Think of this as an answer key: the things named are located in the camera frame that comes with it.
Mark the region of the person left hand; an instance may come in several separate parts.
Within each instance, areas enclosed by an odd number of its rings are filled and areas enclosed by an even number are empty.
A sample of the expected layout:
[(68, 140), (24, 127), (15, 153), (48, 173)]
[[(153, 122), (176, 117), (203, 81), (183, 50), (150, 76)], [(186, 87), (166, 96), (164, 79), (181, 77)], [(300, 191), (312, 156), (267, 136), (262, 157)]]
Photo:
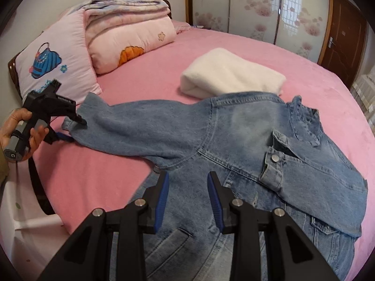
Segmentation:
[[(1, 148), (7, 147), (10, 142), (11, 134), (16, 129), (20, 121), (28, 121), (32, 117), (32, 112), (25, 108), (19, 108), (14, 110), (8, 119), (4, 122), (1, 127)], [(29, 151), (23, 156), (22, 160), (28, 160), (34, 152), (38, 149), (41, 142), (44, 140), (46, 135), (49, 133), (48, 128), (43, 128), (39, 126), (38, 129), (32, 128), (30, 130)]]

